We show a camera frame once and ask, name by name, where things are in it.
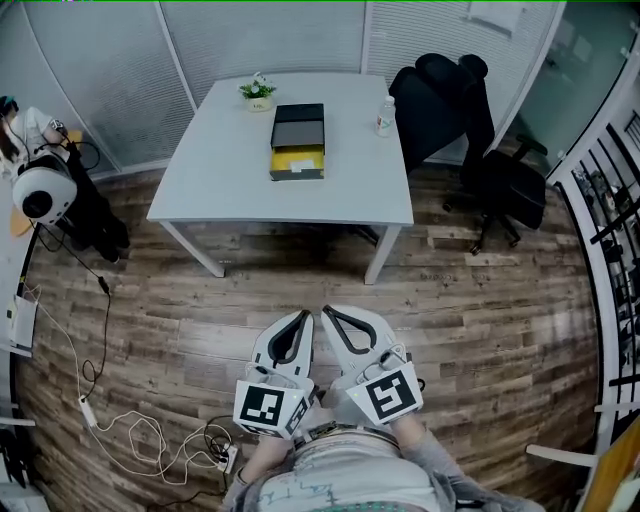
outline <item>plastic bottle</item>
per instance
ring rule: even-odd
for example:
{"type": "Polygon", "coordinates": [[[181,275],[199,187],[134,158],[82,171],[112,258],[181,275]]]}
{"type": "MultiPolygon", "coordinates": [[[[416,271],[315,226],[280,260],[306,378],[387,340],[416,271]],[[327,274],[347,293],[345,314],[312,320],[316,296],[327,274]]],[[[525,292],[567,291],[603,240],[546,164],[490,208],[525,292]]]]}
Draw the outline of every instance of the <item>plastic bottle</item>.
{"type": "Polygon", "coordinates": [[[387,96],[380,107],[378,120],[376,121],[376,133],[380,137],[388,137],[393,130],[393,124],[396,121],[395,102],[396,100],[393,96],[387,96]]]}

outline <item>white shirt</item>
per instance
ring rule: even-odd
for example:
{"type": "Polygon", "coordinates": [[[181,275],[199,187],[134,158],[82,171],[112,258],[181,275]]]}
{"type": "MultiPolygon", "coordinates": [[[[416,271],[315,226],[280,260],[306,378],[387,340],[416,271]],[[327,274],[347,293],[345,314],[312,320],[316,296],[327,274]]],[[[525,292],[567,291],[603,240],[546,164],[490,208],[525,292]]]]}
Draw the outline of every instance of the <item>white shirt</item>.
{"type": "MultiPolygon", "coordinates": [[[[35,150],[47,143],[47,140],[44,138],[44,131],[52,120],[53,118],[51,116],[43,114],[35,107],[30,107],[25,113],[18,112],[16,117],[11,121],[11,130],[13,130],[13,133],[11,133],[7,123],[2,122],[2,129],[4,129],[18,150],[18,154],[13,157],[13,161],[6,159],[2,151],[0,151],[0,174],[3,178],[11,179],[11,181],[15,180],[15,178],[18,177],[18,169],[20,166],[29,161],[26,148],[24,147],[25,144],[27,148],[29,148],[31,160],[34,160],[35,150]]],[[[45,149],[57,154],[65,162],[69,159],[69,152],[60,146],[45,146],[43,150],[45,149]]]]}
{"type": "Polygon", "coordinates": [[[440,512],[429,475],[401,459],[389,442],[363,434],[317,439],[300,450],[293,471],[265,482],[259,512],[309,512],[367,502],[440,512]]]}

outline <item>white cable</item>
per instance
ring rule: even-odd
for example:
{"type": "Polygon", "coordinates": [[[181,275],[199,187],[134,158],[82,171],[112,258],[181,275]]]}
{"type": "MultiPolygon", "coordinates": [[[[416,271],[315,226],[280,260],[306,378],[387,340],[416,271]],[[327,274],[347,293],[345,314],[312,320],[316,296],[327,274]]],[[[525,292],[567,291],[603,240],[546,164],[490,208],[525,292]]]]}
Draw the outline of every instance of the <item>white cable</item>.
{"type": "MultiPolygon", "coordinates": [[[[71,346],[71,350],[73,351],[73,357],[75,359],[75,367],[76,367],[76,378],[77,378],[77,387],[78,387],[78,399],[82,399],[83,395],[80,391],[80,368],[78,365],[78,354],[76,352],[76,348],[73,345],[73,341],[71,341],[71,337],[69,336],[69,334],[67,333],[67,331],[65,331],[63,329],[63,327],[56,322],[56,320],[51,316],[51,314],[46,310],[46,308],[42,305],[42,303],[40,303],[40,295],[42,293],[42,288],[40,285],[37,285],[36,287],[34,287],[33,289],[30,289],[26,284],[24,285],[25,289],[27,290],[27,293],[29,293],[29,295],[31,295],[36,302],[38,303],[38,307],[45,313],[45,315],[47,315],[47,317],[49,318],[49,320],[51,320],[51,322],[66,336],[67,340],[69,341],[69,345],[71,346]]],[[[197,430],[193,431],[191,434],[189,434],[185,440],[182,442],[182,444],[180,445],[180,448],[178,449],[178,451],[176,452],[175,457],[173,458],[173,460],[164,468],[162,467],[162,456],[164,455],[164,453],[167,450],[167,442],[164,439],[164,436],[162,434],[162,428],[160,427],[160,423],[158,423],[158,420],[156,420],[155,418],[152,418],[151,416],[146,416],[138,411],[129,411],[127,413],[124,414],[120,414],[119,416],[116,416],[115,418],[113,418],[113,420],[111,420],[111,423],[109,424],[109,426],[107,428],[102,428],[100,427],[100,425],[98,425],[96,423],[95,428],[97,430],[99,430],[100,432],[107,432],[109,429],[111,429],[116,421],[126,418],[127,416],[130,416],[132,414],[135,414],[137,416],[139,416],[138,420],[129,427],[129,444],[131,445],[131,451],[133,453],[133,456],[138,459],[141,462],[146,462],[146,463],[153,463],[155,465],[157,465],[160,470],[157,473],[141,473],[139,471],[133,471],[125,466],[122,465],[122,463],[120,461],[118,461],[115,457],[113,457],[113,455],[111,455],[107,449],[104,447],[104,445],[102,444],[102,441],[100,441],[100,439],[98,438],[98,436],[96,436],[94,430],[91,428],[91,426],[87,425],[89,428],[89,432],[90,434],[93,436],[93,438],[96,440],[96,442],[100,445],[100,448],[102,448],[102,450],[104,451],[104,453],[107,455],[107,457],[109,457],[109,459],[116,464],[119,468],[121,468],[122,470],[126,471],[127,473],[131,473],[133,475],[139,475],[139,476],[160,476],[162,477],[162,480],[168,484],[168,485],[186,485],[187,480],[189,478],[189,463],[193,464],[196,467],[200,467],[200,468],[217,468],[218,463],[216,461],[214,461],[210,454],[202,451],[202,450],[198,450],[196,453],[194,453],[193,455],[189,455],[189,453],[187,452],[187,445],[188,443],[195,439],[196,437],[198,437],[198,434],[200,434],[200,432],[205,429],[207,427],[207,425],[203,425],[201,427],[199,427],[197,430]],[[151,430],[154,431],[154,433],[158,436],[158,456],[155,459],[149,458],[149,457],[144,457],[142,455],[140,455],[138,453],[138,451],[135,448],[135,445],[133,443],[133,435],[132,432],[133,430],[140,424],[140,423],[146,423],[149,428],[151,428],[151,430]],[[169,468],[171,466],[173,466],[178,458],[180,457],[180,454],[182,453],[182,451],[184,450],[184,454],[186,456],[186,460],[184,462],[184,480],[182,482],[170,482],[169,480],[167,480],[164,476],[164,474],[169,470],[169,468]],[[198,455],[204,455],[204,457],[211,463],[211,465],[204,465],[204,464],[199,464],[197,462],[195,462],[193,459],[195,459],[198,455]]],[[[225,434],[225,436],[227,437],[227,440],[229,441],[228,444],[225,444],[224,446],[220,447],[220,445],[218,445],[218,443],[215,441],[215,439],[210,436],[210,435],[205,435],[205,437],[207,439],[209,439],[209,441],[212,444],[215,444],[216,446],[218,446],[218,448],[220,448],[220,451],[226,451],[229,449],[229,447],[233,444],[233,441],[231,440],[231,435],[229,434],[229,432],[224,428],[221,427],[220,425],[215,425],[215,424],[211,424],[209,425],[209,427],[215,427],[218,428],[220,430],[222,430],[225,434]]]]}

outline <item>wooden floor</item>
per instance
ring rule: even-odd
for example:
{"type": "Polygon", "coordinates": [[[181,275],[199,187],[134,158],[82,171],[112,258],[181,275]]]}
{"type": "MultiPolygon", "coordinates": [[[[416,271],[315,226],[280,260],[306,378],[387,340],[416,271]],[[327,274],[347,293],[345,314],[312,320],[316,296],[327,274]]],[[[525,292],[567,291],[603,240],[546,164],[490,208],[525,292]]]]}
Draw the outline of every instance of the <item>wooden floor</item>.
{"type": "MultiPolygon", "coordinates": [[[[582,473],[524,451],[531,442],[579,449],[594,428],[594,310],[578,238],[557,191],[547,193],[539,231],[519,227],[522,242],[510,249],[496,227],[473,257],[478,212],[441,208],[447,191],[459,188],[456,173],[418,170],[410,183],[415,226],[401,234],[379,282],[365,286],[373,247],[330,226],[193,226],[227,264],[225,279],[212,277],[145,220],[160,177],[103,185],[130,228],[131,248],[116,265],[83,253],[113,295],[105,373],[91,397],[101,425],[131,409],[151,415],[173,454],[189,432],[231,411],[235,381],[261,329],[297,309],[352,304],[382,314],[410,347],[426,381],[422,417],[470,475],[550,509],[575,488],[582,473]]],[[[80,362],[99,361],[107,301],[95,279],[64,251],[50,254],[38,244],[28,283],[42,286],[42,304],[72,336],[80,362]]],[[[313,376],[326,385],[337,368],[320,329],[317,341],[313,376]]],[[[34,357],[20,361],[17,381],[21,407],[37,421],[33,438],[42,453],[35,464],[52,510],[144,510],[221,488],[214,470],[192,467],[188,485],[172,487],[110,463],[84,425],[69,344],[42,312],[34,357]]],[[[88,388],[83,381],[83,392],[88,388]]],[[[122,464],[153,472],[151,464],[134,462],[131,424],[99,437],[122,464]]],[[[254,440],[232,433],[248,453],[254,440]]],[[[156,449],[150,430],[134,437],[141,453],[156,449]]],[[[179,465],[167,478],[183,478],[179,465]]],[[[180,510],[215,510],[219,502],[201,496],[180,510]]]]}

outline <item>table leg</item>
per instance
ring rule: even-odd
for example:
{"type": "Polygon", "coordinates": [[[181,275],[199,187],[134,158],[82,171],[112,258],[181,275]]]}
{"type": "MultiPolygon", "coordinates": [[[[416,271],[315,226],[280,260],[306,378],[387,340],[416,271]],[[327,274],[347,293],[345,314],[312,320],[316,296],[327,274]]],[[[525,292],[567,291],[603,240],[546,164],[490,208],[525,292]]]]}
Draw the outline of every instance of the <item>table leg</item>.
{"type": "Polygon", "coordinates": [[[160,222],[162,227],[166,229],[173,238],[191,253],[206,269],[216,277],[224,277],[224,267],[213,261],[200,247],[195,237],[187,231],[186,227],[180,226],[178,223],[163,221],[160,222]]]}
{"type": "Polygon", "coordinates": [[[400,226],[387,226],[384,235],[382,235],[380,240],[378,240],[376,253],[373,256],[371,263],[369,263],[367,273],[364,275],[364,284],[374,284],[376,282],[380,269],[382,269],[384,262],[387,261],[387,256],[389,256],[399,233],[400,226]]]}

